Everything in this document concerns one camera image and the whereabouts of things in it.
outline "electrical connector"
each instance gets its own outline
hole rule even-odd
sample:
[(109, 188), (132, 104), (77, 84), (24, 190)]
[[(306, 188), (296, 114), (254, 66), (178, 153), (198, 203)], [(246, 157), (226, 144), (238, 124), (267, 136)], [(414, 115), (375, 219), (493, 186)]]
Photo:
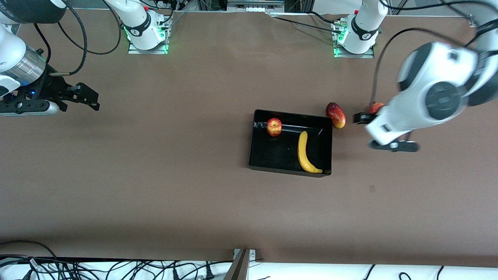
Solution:
[(209, 265), (209, 262), (206, 262), (206, 280), (211, 280), (214, 279), (215, 275), (211, 271), (211, 266)]
[(173, 280), (180, 280), (180, 277), (178, 277), (178, 272), (176, 271), (176, 268), (173, 268)]
[(30, 269), (28, 273), (22, 278), (22, 280), (30, 280), (31, 279), (31, 273), (33, 272), (33, 269)]

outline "metal mounting plate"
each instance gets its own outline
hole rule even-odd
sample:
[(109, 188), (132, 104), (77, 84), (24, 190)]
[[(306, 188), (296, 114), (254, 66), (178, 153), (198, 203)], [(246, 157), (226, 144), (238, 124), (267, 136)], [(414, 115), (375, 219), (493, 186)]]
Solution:
[[(239, 255), (240, 249), (234, 249), (234, 260), (235, 258)], [(249, 261), (255, 261), (256, 260), (256, 250), (250, 249), (249, 250)]]

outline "metal bracket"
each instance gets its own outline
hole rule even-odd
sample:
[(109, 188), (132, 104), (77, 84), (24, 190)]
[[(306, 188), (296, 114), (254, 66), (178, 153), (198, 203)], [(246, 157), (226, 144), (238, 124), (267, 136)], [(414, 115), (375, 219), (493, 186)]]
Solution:
[[(160, 20), (164, 20), (164, 16), (161, 14), (161, 17), (159, 18)], [(169, 20), (162, 25), (159, 25), (158, 28), (164, 28), (164, 30), (159, 31), (159, 34), (161, 36), (164, 36), (164, 41), (160, 42), (157, 46), (150, 50), (141, 50), (137, 49), (130, 41), (128, 31), (126, 31), (126, 28), (124, 29), (126, 31), (126, 35), (128, 37), (129, 47), (128, 47), (128, 54), (168, 54), (168, 49), (169, 49), (169, 38), (171, 37), (171, 25), (173, 23), (173, 16), (169, 17)]]
[(467, 20), (469, 21), (469, 26), (470, 27), (477, 27), (477, 23), (474, 21), (474, 15), (473, 14), (470, 14), (467, 17)]
[(235, 260), (230, 266), (230, 269), (225, 275), (224, 280), (247, 280), (249, 262), (256, 259), (256, 250), (250, 249), (235, 249)]
[[(340, 22), (346, 21), (346, 18), (341, 18)], [(348, 34), (348, 27), (343, 25), (330, 24), (332, 30), (339, 30), (341, 34), (331, 32), (332, 45), (334, 47), (334, 57), (348, 57), (348, 58), (374, 58), (374, 47), (370, 47), (368, 51), (361, 54), (348, 52), (339, 42), (344, 41)]]
[[(234, 249), (234, 260), (239, 255), (241, 249)], [(256, 250), (249, 249), (249, 261), (254, 262), (256, 260)]]

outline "black cable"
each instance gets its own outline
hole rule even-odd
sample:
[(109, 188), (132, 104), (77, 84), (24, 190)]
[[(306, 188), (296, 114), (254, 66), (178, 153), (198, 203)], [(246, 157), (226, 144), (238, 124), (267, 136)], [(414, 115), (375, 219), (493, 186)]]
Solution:
[[(210, 265), (217, 265), (217, 264), (223, 264), (223, 263), (232, 263), (232, 261), (221, 261), (221, 262), (214, 262), (214, 263), (210, 263)], [(192, 273), (194, 272), (199, 272), (199, 269), (203, 269), (205, 268), (207, 265), (203, 265), (203, 266), (200, 266), (198, 268), (195, 268), (195, 270), (192, 270), (191, 272), (185, 274), (182, 278), (180, 278), (180, 280), (184, 280), (185, 278), (187, 278), (187, 276), (191, 275)]]
[(457, 5), (457, 4), (476, 4), (476, 5), (482, 5), (486, 6), (488, 8), (491, 8), (494, 12), (498, 14), (498, 8), (496, 8), (493, 4), (490, 4), (488, 2), (481, 2), (479, 0), (456, 0), (456, 1), (451, 1), (451, 2), (443, 2), (443, 3), (438, 3), (438, 4), (432, 4), (432, 5), (425, 5), (425, 6), (420, 6), (420, 7), (408, 7), (408, 8), (399, 8), (399, 7), (393, 7), (390, 6), (389, 4), (385, 3), (384, 0), (379, 0), (379, 2), (387, 7), (391, 8), (394, 10), (420, 10), (420, 9), (427, 9), (427, 8), (434, 8), (434, 7), (441, 7), (441, 6), (451, 6), (451, 5)]
[(211, 280), (214, 277), (215, 277), (215, 275), (211, 271), (211, 266), (209, 265), (209, 262), (206, 261), (206, 280)]
[[(407, 3), (407, 2), (408, 2), (408, 0), (402, 0), (402, 1), (399, 3), (398, 8), (403, 8), (403, 7), (405, 7), (405, 5), (406, 5), (406, 3)], [(394, 14), (394, 15), (399, 15), (399, 12), (400, 12), (400, 10), (397, 10), (397, 11), (395, 11), (393, 14)]]
[[(85, 268), (84, 266), (82, 266), (81, 264), (76, 264), (76, 263), (72, 263), (72, 262), (64, 262), (64, 261), (60, 261), (60, 260), (52, 260), (52, 259), (48, 259), (48, 258), (41, 258), (41, 257), (34, 257), (33, 259), (35, 260), (43, 260), (43, 261), (53, 261), (54, 263), (61, 263), (61, 264), (69, 264), (69, 265), (76, 265), (77, 267), (79, 268), (83, 268), (83, 271), (92, 271), (92, 272), (102, 272), (102, 273), (106, 273), (106, 272), (109, 272), (109, 271), (114, 271), (114, 270), (118, 270), (118, 269), (121, 269), (129, 264), (131, 264), (133, 262), (133, 260), (125, 260), (125, 261), (120, 261), (116, 264), (114, 264), (110, 270), (108, 271), (103, 271), (103, 270), (97, 270), (97, 269), (87, 269)], [(124, 263), (124, 262), (127, 262), (127, 264), (124, 264), (123, 266), (120, 266), (120, 267), (117, 267), (117, 268), (114, 268), (114, 266), (116, 265), (119, 265), (121, 263)]]
[(175, 265), (177, 263), (177, 261), (174, 261), (172, 263), (170, 263), (168, 266), (162, 268), (162, 270), (157, 274), (157, 276), (159, 276), (159, 274), (163, 273), (163, 276), (164, 276), (164, 273), (166, 272), (166, 269), (170, 269), (172, 268), (173, 265)]
[(324, 22), (326, 22), (326, 23), (334, 23), (334, 21), (333, 21), (333, 20), (328, 20), (328, 19), (326, 19), (326, 18), (322, 17), (322, 15), (320, 15), (319, 13), (317, 13), (317, 12), (315, 12), (315, 11), (312, 11), (312, 10), (311, 10), (311, 11), (307, 11), (306, 13), (308, 13), (308, 14), (314, 14), (315, 16), (317, 16), (319, 19), (323, 20), (323, 21), (324, 21)]
[(161, 262), (161, 265), (162, 265), (161, 280), (164, 280), (164, 275), (166, 274), (166, 269), (165, 269), (165, 267), (164, 267), (164, 263), (163, 263), (163, 262)]
[(464, 47), (470, 46), (470, 44), (474, 43), (477, 40), (477, 38), (479, 38), (480, 35), (481, 34), (476, 34), (474, 38), (472, 38), (467, 44), (464, 45)]
[(401, 276), (403, 276), (403, 275), (406, 275), (406, 277), (408, 277), (408, 280), (411, 280), (410, 275), (408, 275), (406, 272), (400, 272), (400, 273), (398, 274), (398, 279), (399, 279), (399, 280), (403, 280), (403, 278), (401, 278)]
[(296, 3), (294, 3), (294, 5), (292, 5), (288, 10), (287, 12), (290, 12), (292, 9), (294, 9), (294, 7), (296, 7), (297, 4), (299, 3), (303, 3), (304, 0), (296, 0)]
[(441, 266), (441, 268), (438, 270), (437, 275), (436, 275), (436, 280), (439, 280), (439, 275), (441, 274), (441, 271), (443, 271), (444, 266)]
[(377, 60), (377, 63), (375, 65), (375, 70), (373, 72), (372, 95), (370, 97), (369, 110), (372, 108), (372, 105), (374, 104), (375, 98), (376, 98), (376, 95), (377, 95), (378, 71), (379, 71), (379, 68), (380, 68), (380, 63), (382, 62), (382, 58), (384, 57), (384, 54), (385, 54), (385, 50), (387, 49), (387, 47), (391, 44), (391, 42), (396, 37), (398, 37), (399, 35), (401, 35), (401, 34), (403, 34), (405, 32), (408, 32), (408, 31), (419, 31), (419, 32), (428, 33), (428, 34), (431, 34), (431, 35), (433, 35), (435, 37), (444, 39), (445, 41), (448, 41), (448, 42), (452, 43), (453, 45), (456, 45), (456, 46), (459, 46), (459, 47), (464, 47), (463, 43), (461, 43), (461, 42), (459, 42), (459, 41), (457, 41), (457, 40), (455, 40), (455, 39), (453, 39), (451, 37), (445, 36), (443, 34), (440, 34), (438, 32), (435, 32), (435, 31), (432, 31), (432, 30), (429, 30), (429, 29), (412, 27), (412, 28), (403, 29), (400, 32), (396, 33), (395, 35), (393, 35), (389, 39), (389, 41), (387, 41), (387, 43), (385, 44), (384, 48), (382, 48), (382, 51), (380, 52), (380, 55), (378, 56), (378, 60)]
[(76, 265), (77, 265), (76, 263), (73, 264), (73, 269), (72, 270), (69, 269), (69, 265), (68, 264), (64, 264), (63, 268), (65, 267), (69, 271), (69, 275), (71, 277), (75, 278), (76, 280), (82, 280), (81, 279), (81, 274), (78, 271)]
[(93, 277), (95, 277), (96, 280), (99, 280), (99, 277), (97, 275), (95, 275), (95, 273), (93, 273), (92, 270), (89, 270), (83, 266), (81, 266), (81, 264), (77, 264), (77, 263), (74, 263), (73, 264), (73, 270), (77, 273), (77, 276), (79, 277), (79, 280), (81, 280), (81, 271), (84, 271), (84, 272), (87, 272), (87, 273), (90, 273)]
[[(57, 267), (57, 271), (50, 272), (46, 267), (40, 266), (40, 265), (37, 264), (37, 266), (39, 266), (39, 267), (41, 267), (41, 268), (43, 268), (45, 270), (45, 272), (42, 272), (42, 271), (38, 271), (36, 269), (36, 267), (31, 263), (31, 260), (34, 259), (34, 258), (24, 257), (24, 256), (21, 256), (21, 255), (2, 255), (2, 256), (8, 256), (9, 258), (18, 258), (19, 260), (14, 261), (14, 263), (18, 263), (20, 260), (27, 262), (29, 264), (30, 270), (29, 270), (28, 274), (26, 274), (24, 277), (26, 277), (28, 275), (31, 275), (31, 272), (35, 272), (36, 273), (36, 277), (38, 278), (38, 280), (40, 280), (40, 275), (39, 274), (49, 274), (50, 277), (52, 278), (52, 280), (55, 280), (55, 277), (52, 274), (53, 273), (59, 273), (58, 277), (59, 277), (59, 279), (61, 279), (61, 277), (60, 277), (61, 276), (61, 272), (60, 272), (60, 268), (59, 267)], [(4, 267), (6, 265), (11, 265), (11, 264), (13, 264), (13, 262), (3, 263), (1, 267)]]
[(455, 8), (455, 7), (452, 7), (451, 5), (448, 5), (448, 9), (450, 9), (450, 10), (454, 11), (454, 12), (455, 12), (455, 13), (457, 13), (458, 15), (461, 15), (461, 16), (464, 16), (464, 17), (466, 17), (466, 18), (469, 18), (469, 15), (468, 15), (468, 14), (466, 14), (466, 13), (462, 12), (461, 10), (459, 10), (459, 9), (457, 9), (457, 8)]
[(127, 262), (127, 261), (121, 261), (121, 262), (117, 262), (117, 263), (113, 264), (113, 265), (111, 266), (111, 268), (109, 269), (109, 271), (106, 273), (106, 280), (108, 280), (108, 279), (109, 279), (109, 274), (111, 274), (111, 271), (113, 271), (114, 267), (115, 267), (115, 266), (117, 266), (117, 265), (119, 265), (120, 263), (124, 263), (124, 262)]
[(156, 274), (154, 274), (154, 272), (152, 272), (152, 271), (150, 271), (150, 270), (148, 270), (148, 269), (145, 269), (145, 267), (147, 267), (147, 266), (148, 266), (148, 264), (150, 264), (150, 263), (152, 263), (152, 262), (153, 262), (153, 261), (143, 262), (142, 266), (141, 266), (139, 269), (137, 269), (137, 271), (136, 271), (135, 273), (133, 273), (133, 275), (132, 275), (132, 277), (130, 278), (130, 280), (134, 280), (134, 279), (135, 279), (135, 277), (136, 277), (136, 275), (138, 274), (138, 272), (140, 272), (140, 270), (146, 271), (146, 272), (148, 272), (148, 273), (152, 274), (152, 275), (155, 277), (155, 276), (156, 276)]
[(143, 262), (138, 262), (138, 261), (137, 261), (137, 265), (136, 265), (133, 269), (131, 269), (131, 270), (130, 270), (127, 274), (125, 274), (125, 276), (123, 276), (123, 278), (122, 278), (122, 279), (124, 280), (124, 279), (126, 278), (126, 276), (128, 276), (128, 274), (130, 274), (131, 272), (133, 272), (133, 273), (131, 274), (131, 276), (130, 276), (129, 280), (134, 280), (134, 279), (135, 279), (136, 274), (137, 274), (140, 270), (142, 270), (144, 267), (145, 267), (145, 263), (143, 263)]
[(73, 13), (74, 17), (76, 18), (76, 20), (80, 24), (81, 33), (83, 34), (83, 56), (81, 57), (81, 62), (80, 62), (80, 65), (78, 66), (78, 68), (76, 68), (76, 70), (68, 73), (71, 76), (71, 75), (74, 75), (74, 74), (80, 72), (81, 68), (83, 68), (83, 65), (85, 64), (85, 60), (87, 59), (87, 52), (88, 52), (88, 39), (87, 39), (87, 32), (85, 31), (85, 26), (83, 25), (83, 22), (81, 21), (80, 17), (76, 13), (76, 11), (73, 9), (73, 7), (71, 5), (69, 5), (67, 3), (67, 0), (61, 0), (61, 1)]
[[(118, 19), (118, 16), (116, 15), (116, 13), (113, 11), (113, 9), (111, 8), (111, 6), (109, 6), (109, 4), (107, 4), (106, 1), (102, 0), (102, 2), (104, 2), (104, 4), (106, 4), (106, 6), (109, 8), (109, 10), (111, 11), (111, 13), (113, 14), (114, 16), (114, 19), (116, 20), (116, 24), (118, 25), (118, 41), (116, 43), (116, 45), (110, 50), (110, 51), (106, 51), (106, 52), (94, 52), (94, 51), (90, 51), (90, 50), (87, 50), (89, 53), (91, 54), (97, 54), (97, 55), (105, 55), (105, 54), (110, 54), (112, 53), (113, 51), (115, 51), (118, 46), (120, 45), (121, 43), (121, 23), (120, 23), (120, 20)], [(64, 30), (64, 28), (62, 27), (61, 23), (58, 22), (57, 25), (59, 26), (59, 28), (61, 29), (62, 33), (64, 34), (64, 36), (66, 36), (66, 38), (68, 38), (71, 43), (73, 43), (75, 46), (77, 46), (79, 49), (81, 50), (84, 50), (84, 48), (82, 46), (80, 46), (77, 42), (75, 42), (73, 40), (73, 38), (71, 38), (66, 30)]]
[(363, 280), (367, 280), (369, 277), (370, 277), (370, 273), (372, 273), (372, 270), (374, 269), (375, 265), (372, 265), (369, 269), (369, 272), (367, 272), (367, 275), (365, 276), (365, 278), (363, 278)]
[(156, 8), (156, 9), (161, 9), (161, 10), (170, 10), (171, 12), (173, 12), (173, 11), (174, 11), (174, 9), (172, 9), (172, 8), (163, 8), (163, 7), (159, 7), (159, 6), (157, 5), (157, 3), (156, 3), (156, 6), (152, 6), (152, 5), (147, 4), (146, 2), (144, 2), (143, 0), (138, 0), (138, 1), (142, 2), (143, 4), (147, 5), (148, 7), (152, 7), (152, 8)]
[(302, 25), (302, 26), (307, 26), (307, 27), (311, 27), (311, 28), (325, 30), (325, 31), (328, 31), (328, 32), (333, 32), (333, 33), (337, 33), (337, 34), (341, 33), (339, 30), (332, 30), (332, 29), (328, 29), (328, 28), (323, 28), (323, 27), (318, 27), (318, 26), (314, 26), (314, 25), (309, 25), (309, 24), (305, 24), (305, 23), (302, 23), (302, 22), (293, 21), (293, 20), (286, 19), (286, 18), (281, 18), (281, 17), (276, 17), (276, 16), (274, 18), (280, 19), (280, 20), (284, 20), (284, 21), (288, 21), (288, 22), (295, 23), (295, 24), (299, 24), (299, 25)]
[(29, 270), (25, 275), (24, 277), (22, 278), (22, 280), (30, 280), (31, 279), (31, 273), (33, 272), (33, 270)]
[[(57, 256), (55, 255), (55, 253), (48, 246), (46, 246), (45, 244), (43, 244), (41, 242), (38, 242), (38, 241), (12, 240), (12, 241), (2, 242), (2, 243), (0, 243), (0, 246), (1, 245), (7, 245), (7, 244), (14, 244), (14, 243), (28, 243), (28, 244), (35, 244), (35, 245), (41, 246), (41, 247), (43, 247), (45, 250), (47, 250), (52, 255), (52, 257), (54, 258), (54, 260), (57, 260)], [(59, 277), (59, 279), (62, 278), (62, 274), (59, 273), (58, 277)]]
[(179, 280), (178, 271), (176, 271), (176, 262), (173, 262), (173, 280)]
[(45, 46), (47, 47), (47, 59), (45, 60), (45, 62), (48, 64), (48, 62), (50, 61), (50, 58), (52, 57), (52, 49), (50, 48), (50, 44), (48, 43), (47, 39), (45, 38), (45, 36), (41, 32), (40, 27), (38, 27), (38, 24), (33, 23), (33, 25), (34, 25), (34, 29), (36, 29), (36, 32), (38, 32), (41, 39), (45, 43)]

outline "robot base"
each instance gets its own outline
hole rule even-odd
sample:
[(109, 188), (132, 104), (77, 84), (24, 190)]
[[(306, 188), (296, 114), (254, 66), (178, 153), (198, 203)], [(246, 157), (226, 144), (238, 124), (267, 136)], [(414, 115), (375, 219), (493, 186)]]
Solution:
[[(158, 14), (158, 16), (159, 20), (164, 21), (164, 15)], [(135, 47), (129, 39), (128, 32), (126, 32), (126, 35), (128, 36), (128, 41), (130, 41), (128, 54), (168, 54), (169, 38), (171, 37), (172, 23), (173, 23), (173, 16), (170, 16), (168, 21), (165, 21), (163, 24), (157, 26), (157, 28), (159, 29), (158, 31), (159, 35), (165, 39), (162, 42), (160, 42), (157, 46), (149, 50), (142, 50)]]
[[(346, 18), (343, 17), (340, 19), (341, 22), (345, 22)], [(336, 25), (331, 23), (330, 27), (332, 30), (339, 30), (342, 34), (337, 34), (332, 32), (332, 44), (334, 47), (334, 57), (348, 57), (348, 58), (374, 58), (374, 48), (370, 47), (368, 51), (361, 54), (355, 54), (348, 52), (339, 41), (344, 42), (347, 36), (347, 27), (342, 25)]]

